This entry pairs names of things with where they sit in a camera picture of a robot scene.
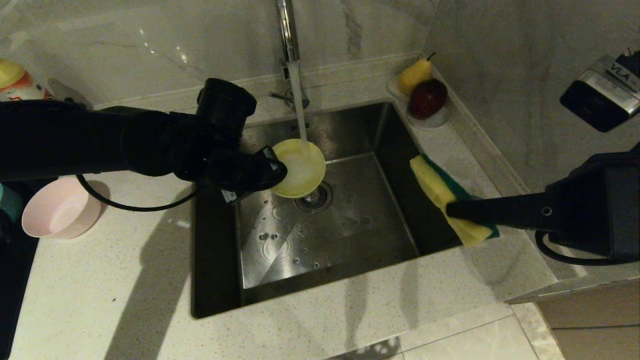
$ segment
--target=water stream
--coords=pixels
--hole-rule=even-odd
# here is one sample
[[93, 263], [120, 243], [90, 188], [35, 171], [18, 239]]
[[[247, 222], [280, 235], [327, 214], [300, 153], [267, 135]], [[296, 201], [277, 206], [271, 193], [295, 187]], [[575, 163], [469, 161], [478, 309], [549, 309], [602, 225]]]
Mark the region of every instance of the water stream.
[[287, 63], [287, 68], [289, 69], [289, 77], [291, 79], [293, 102], [296, 105], [300, 139], [302, 140], [303, 149], [307, 150], [307, 127], [305, 125], [305, 110], [302, 107], [302, 89], [300, 87], [300, 63], [298, 61], [290, 61]]

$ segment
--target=sponge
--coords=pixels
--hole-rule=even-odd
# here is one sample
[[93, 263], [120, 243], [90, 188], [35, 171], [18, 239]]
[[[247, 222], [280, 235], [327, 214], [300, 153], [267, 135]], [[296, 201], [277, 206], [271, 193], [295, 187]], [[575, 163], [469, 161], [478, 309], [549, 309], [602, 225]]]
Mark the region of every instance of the sponge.
[[428, 156], [418, 155], [411, 159], [410, 165], [422, 191], [442, 211], [464, 246], [472, 246], [485, 239], [500, 236], [498, 228], [493, 224], [477, 224], [470, 220], [447, 216], [447, 204], [461, 200], [473, 200], [473, 198]]

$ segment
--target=countertop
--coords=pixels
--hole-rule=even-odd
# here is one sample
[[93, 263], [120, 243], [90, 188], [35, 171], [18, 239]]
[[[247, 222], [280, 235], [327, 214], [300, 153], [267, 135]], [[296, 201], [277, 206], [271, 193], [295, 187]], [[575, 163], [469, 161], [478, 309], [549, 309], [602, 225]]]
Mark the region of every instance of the countertop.
[[[387, 82], [414, 57], [306, 72], [307, 111], [391, 101], [404, 114], [406, 103], [391, 96]], [[266, 95], [278, 86], [277, 77], [236, 83], [258, 98], [247, 126], [291, 118], [281, 101]], [[117, 104], [194, 112], [197, 90]], [[449, 116], [464, 116], [449, 110]], [[409, 128], [422, 150], [471, 194], [500, 196], [451, 122], [429, 131]], [[170, 202], [191, 187], [174, 176], [128, 172], [90, 179], [112, 199], [139, 206]], [[42, 240], [11, 359], [324, 359], [557, 281], [523, 231], [501, 228], [500, 238], [477, 247], [449, 249], [195, 320], [192, 205], [156, 213], [106, 208], [80, 237]]]

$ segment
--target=stainless steel sink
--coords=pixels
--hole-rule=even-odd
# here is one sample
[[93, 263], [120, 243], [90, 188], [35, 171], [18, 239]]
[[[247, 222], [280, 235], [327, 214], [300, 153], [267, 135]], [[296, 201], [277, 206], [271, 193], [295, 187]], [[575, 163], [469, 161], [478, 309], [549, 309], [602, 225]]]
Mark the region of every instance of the stainless steel sink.
[[[313, 197], [196, 198], [193, 314], [201, 318], [461, 245], [409, 167], [418, 149], [380, 103], [309, 116], [327, 168]], [[299, 137], [294, 119], [247, 127], [243, 150]]]

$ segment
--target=marble wall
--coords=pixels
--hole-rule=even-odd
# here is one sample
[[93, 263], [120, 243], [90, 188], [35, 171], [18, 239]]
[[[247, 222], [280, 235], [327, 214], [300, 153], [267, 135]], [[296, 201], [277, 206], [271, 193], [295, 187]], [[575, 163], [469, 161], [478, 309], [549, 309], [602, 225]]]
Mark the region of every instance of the marble wall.
[[[420, 51], [438, 0], [294, 0], [303, 68]], [[273, 0], [0, 0], [0, 58], [94, 104], [280, 72]]]
[[638, 0], [441, 0], [425, 43], [444, 79], [532, 190], [640, 141], [640, 117], [599, 133], [559, 103], [601, 55], [640, 46]]

